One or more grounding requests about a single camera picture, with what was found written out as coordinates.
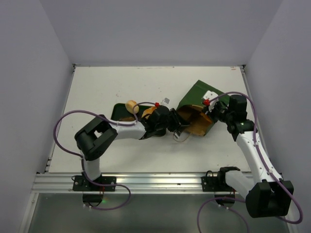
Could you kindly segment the round glazed pastry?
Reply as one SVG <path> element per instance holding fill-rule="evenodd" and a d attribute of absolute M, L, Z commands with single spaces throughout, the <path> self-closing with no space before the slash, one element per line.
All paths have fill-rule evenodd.
<path fill-rule="evenodd" d="M 144 112 L 141 115 L 141 118 L 147 119 L 154 112 L 155 109 L 156 109 L 156 107 L 153 106 L 153 107 L 150 107 L 150 108 L 144 110 Z"/>

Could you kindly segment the green paper bag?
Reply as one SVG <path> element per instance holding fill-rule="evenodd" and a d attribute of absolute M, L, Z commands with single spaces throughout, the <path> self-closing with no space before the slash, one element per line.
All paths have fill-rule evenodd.
<path fill-rule="evenodd" d="M 185 121 L 190 123 L 185 132 L 195 136 L 205 136 L 214 125 L 212 120 L 202 112 L 204 108 L 202 97 L 207 91 L 217 95 L 222 94 L 222 91 L 198 80 L 181 99 L 176 110 Z"/>

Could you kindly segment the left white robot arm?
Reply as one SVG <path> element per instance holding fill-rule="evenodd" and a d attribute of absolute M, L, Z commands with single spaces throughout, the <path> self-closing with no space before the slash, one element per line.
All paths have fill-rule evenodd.
<path fill-rule="evenodd" d="M 103 115 L 93 118 L 74 136 L 82 156 L 84 185 L 92 191 L 100 187 L 100 157 L 115 140 L 144 140 L 166 130 L 180 136 L 189 125 L 175 109 L 164 105 L 141 116 L 138 121 L 108 122 Z"/>

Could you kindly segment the brown pretzel bread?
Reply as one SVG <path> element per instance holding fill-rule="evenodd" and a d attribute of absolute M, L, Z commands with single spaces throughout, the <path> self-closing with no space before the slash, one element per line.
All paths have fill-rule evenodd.
<path fill-rule="evenodd" d="M 130 122 L 130 121 L 135 121 L 134 117 L 124 117 L 124 118 L 120 118 L 120 121 L 125 121 L 125 122 Z"/>

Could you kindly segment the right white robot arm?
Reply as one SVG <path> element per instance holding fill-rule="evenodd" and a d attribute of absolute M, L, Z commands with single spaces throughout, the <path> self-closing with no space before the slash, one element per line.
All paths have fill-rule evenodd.
<path fill-rule="evenodd" d="M 243 152 L 253 179 L 250 181 L 236 167 L 222 167 L 216 184 L 221 190 L 233 188 L 245 200 L 253 218 L 287 215 L 294 187 L 275 170 L 257 131 L 256 122 L 247 117 L 247 96 L 233 94 L 225 103 L 215 92 L 207 91 L 202 98 L 203 112 L 213 123 L 227 125 L 228 132 Z"/>

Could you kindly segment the small round bread roll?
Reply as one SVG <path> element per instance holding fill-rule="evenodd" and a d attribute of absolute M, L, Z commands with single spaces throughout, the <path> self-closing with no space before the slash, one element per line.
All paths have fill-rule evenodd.
<path fill-rule="evenodd" d="M 134 100 L 127 101 L 125 103 L 125 108 L 131 114 L 137 114 L 139 112 L 139 106 Z"/>

